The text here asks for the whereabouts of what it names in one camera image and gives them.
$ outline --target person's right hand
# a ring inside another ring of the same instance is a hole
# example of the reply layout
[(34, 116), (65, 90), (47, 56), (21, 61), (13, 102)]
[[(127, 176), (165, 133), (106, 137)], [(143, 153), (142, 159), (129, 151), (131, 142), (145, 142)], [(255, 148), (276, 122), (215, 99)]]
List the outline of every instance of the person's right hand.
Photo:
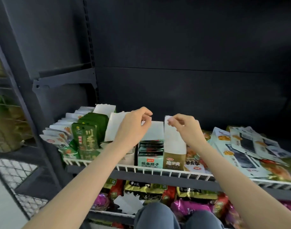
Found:
[(175, 127), (184, 142), (190, 147), (194, 146), (195, 143), (206, 142), (200, 123), (193, 116), (176, 114), (168, 119), (168, 125)]

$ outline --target dark gray wall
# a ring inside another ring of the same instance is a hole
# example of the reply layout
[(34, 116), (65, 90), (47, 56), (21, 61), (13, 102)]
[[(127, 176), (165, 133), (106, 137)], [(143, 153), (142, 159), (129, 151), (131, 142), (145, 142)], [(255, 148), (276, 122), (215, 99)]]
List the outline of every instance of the dark gray wall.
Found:
[(251, 125), (291, 136), (291, 117), (284, 121), (291, 115), (290, 0), (87, 6), (102, 103), (125, 111), (144, 105), (159, 120), (190, 114), (205, 129)]

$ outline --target white floor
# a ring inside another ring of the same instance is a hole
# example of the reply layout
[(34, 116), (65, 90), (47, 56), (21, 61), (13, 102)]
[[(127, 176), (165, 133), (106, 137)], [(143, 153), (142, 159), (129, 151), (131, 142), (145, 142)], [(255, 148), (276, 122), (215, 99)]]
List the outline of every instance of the white floor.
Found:
[(0, 182), (0, 229), (21, 229), (26, 217)]

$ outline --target black shelving unit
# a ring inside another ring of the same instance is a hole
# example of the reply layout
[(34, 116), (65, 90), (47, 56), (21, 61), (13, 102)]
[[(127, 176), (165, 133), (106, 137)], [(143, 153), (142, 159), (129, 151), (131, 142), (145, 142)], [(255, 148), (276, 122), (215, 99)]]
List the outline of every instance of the black shelving unit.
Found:
[[(65, 166), (38, 135), (66, 112), (97, 103), (117, 111), (147, 106), (160, 121), (181, 112), (208, 130), (250, 125), (290, 150), (291, 140), (284, 140), (291, 138), (289, 22), (291, 0), (0, 0), (0, 59), (7, 74), (0, 77), (0, 94), (21, 106), (34, 137), (0, 153), (0, 161), (37, 166), (8, 188), (49, 200), (78, 174), (83, 166)], [(221, 190), (210, 179), (117, 169), (110, 177)], [(291, 189), (262, 188), (291, 200)]]

